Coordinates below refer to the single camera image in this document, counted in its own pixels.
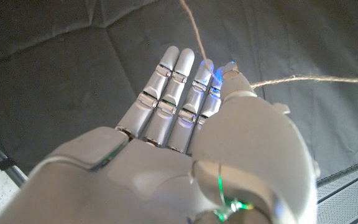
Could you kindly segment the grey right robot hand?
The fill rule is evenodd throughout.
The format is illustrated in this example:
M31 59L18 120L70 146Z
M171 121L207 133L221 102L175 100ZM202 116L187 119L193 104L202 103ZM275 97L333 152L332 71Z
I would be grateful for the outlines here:
M171 46L114 128L60 145L0 223L315 223L318 163L234 62Z

